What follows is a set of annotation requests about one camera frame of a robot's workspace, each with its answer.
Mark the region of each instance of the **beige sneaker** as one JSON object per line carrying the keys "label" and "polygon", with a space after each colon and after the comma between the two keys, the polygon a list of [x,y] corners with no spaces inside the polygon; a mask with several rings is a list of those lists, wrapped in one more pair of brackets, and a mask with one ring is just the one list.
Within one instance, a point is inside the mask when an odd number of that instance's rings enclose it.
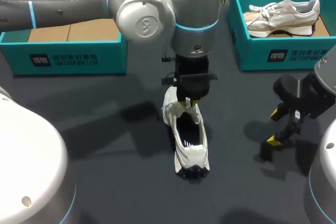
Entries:
{"label": "beige sneaker", "polygon": [[250,12],[244,13],[244,19],[251,36],[265,38],[276,31],[311,36],[320,15],[320,1],[296,3],[284,0],[264,7],[250,5],[249,9]]}

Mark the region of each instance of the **shoelace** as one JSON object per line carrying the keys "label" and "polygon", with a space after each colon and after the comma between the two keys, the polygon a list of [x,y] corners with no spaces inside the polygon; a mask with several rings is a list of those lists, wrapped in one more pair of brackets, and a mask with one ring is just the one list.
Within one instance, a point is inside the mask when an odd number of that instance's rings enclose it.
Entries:
{"label": "shoelace", "polygon": [[278,11],[275,10],[275,4],[276,3],[270,3],[268,5],[265,5],[263,7],[258,7],[254,5],[249,5],[250,11],[253,13],[259,12],[258,17],[256,17],[250,24],[247,25],[250,26],[252,25],[255,21],[257,21],[260,17],[265,17],[267,20],[269,20],[269,14],[277,14],[279,13]]}
{"label": "shoelace", "polygon": [[[179,103],[178,100],[172,101],[172,102],[170,102],[170,103],[164,105],[164,106],[161,108],[161,110],[164,110],[164,109],[168,108],[170,105],[175,105],[175,104],[177,104],[177,103]],[[199,124],[199,123],[201,122],[201,119],[200,119],[200,117],[199,117],[199,114],[198,114],[197,111],[194,109],[194,107],[191,106],[191,100],[190,100],[190,98],[186,98],[186,100],[185,100],[185,108],[184,108],[184,109],[185,109],[185,111],[186,111],[189,115],[191,115],[191,117],[193,118],[193,120],[194,120],[194,122],[195,122],[196,124]]]}

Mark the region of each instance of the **screw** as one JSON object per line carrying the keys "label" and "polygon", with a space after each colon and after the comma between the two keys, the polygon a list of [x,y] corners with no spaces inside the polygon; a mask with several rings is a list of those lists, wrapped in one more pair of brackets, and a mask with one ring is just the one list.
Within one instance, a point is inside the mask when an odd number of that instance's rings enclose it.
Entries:
{"label": "screw", "polygon": [[25,196],[22,198],[21,202],[25,207],[30,207],[32,200],[28,196]]}

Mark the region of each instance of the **shoe insole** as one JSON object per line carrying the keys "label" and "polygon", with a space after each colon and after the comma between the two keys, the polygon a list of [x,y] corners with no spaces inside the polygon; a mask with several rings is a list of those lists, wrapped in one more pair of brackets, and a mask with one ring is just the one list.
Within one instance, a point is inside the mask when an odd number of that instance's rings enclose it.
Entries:
{"label": "shoe insole", "polygon": [[176,120],[177,130],[184,147],[200,145],[200,128],[188,113]]}

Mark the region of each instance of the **shoe sole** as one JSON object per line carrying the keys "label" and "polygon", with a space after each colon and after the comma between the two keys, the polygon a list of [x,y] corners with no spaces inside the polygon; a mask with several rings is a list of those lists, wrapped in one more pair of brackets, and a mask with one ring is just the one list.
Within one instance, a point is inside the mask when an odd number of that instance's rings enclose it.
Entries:
{"label": "shoe sole", "polygon": [[206,166],[203,168],[199,167],[198,165],[194,165],[190,168],[182,167],[176,152],[174,155],[174,163],[176,174],[184,179],[204,178],[209,173],[209,170],[206,168]]}
{"label": "shoe sole", "polygon": [[282,26],[270,31],[248,31],[250,36],[256,38],[266,38],[271,34],[274,33],[285,33],[289,35],[299,35],[299,36],[311,36],[314,32],[315,25],[312,26],[300,26],[300,27],[293,27],[293,26]]}

